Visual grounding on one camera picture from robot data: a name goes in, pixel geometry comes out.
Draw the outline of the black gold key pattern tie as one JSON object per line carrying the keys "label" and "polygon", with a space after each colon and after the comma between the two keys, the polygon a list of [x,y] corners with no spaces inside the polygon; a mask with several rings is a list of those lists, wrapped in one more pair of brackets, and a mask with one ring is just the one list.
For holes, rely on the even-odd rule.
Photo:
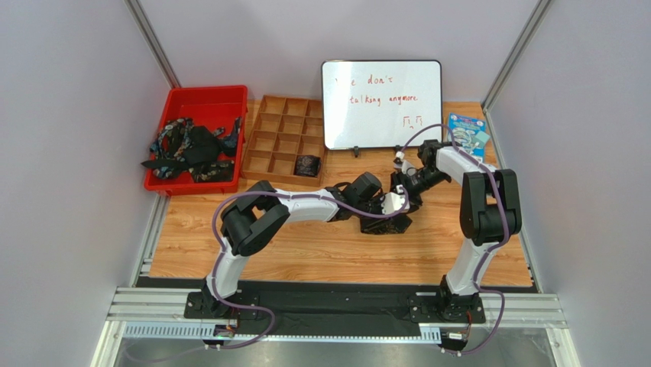
{"label": "black gold key pattern tie", "polygon": [[407,214],[400,214],[389,219],[360,218],[360,230],[368,235],[402,234],[412,224]]}

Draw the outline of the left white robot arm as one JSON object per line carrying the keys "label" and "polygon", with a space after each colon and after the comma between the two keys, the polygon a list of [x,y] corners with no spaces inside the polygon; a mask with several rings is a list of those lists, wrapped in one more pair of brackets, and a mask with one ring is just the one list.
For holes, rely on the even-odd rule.
{"label": "left white robot arm", "polygon": [[364,173],[352,183],[311,192],[281,190],[261,180],[229,197],[218,206],[211,221],[219,254],[205,278],[207,296],[213,300],[232,296],[248,259],[263,250],[286,224],[394,216],[394,211],[382,208],[385,199],[380,191],[379,180]]}

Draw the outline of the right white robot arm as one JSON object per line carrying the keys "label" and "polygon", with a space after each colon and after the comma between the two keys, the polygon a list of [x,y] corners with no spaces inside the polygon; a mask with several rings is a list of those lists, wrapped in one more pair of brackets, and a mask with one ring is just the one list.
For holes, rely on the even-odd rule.
{"label": "right white robot arm", "polygon": [[417,156],[419,169],[397,151],[391,175],[391,189],[409,197],[410,210],[421,206],[421,193],[444,180],[462,187],[459,222],[464,241],[441,280],[436,302],[437,312],[454,320],[478,307],[481,280],[495,252],[521,229],[517,175],[483,164],[449,141],[425,140]]}

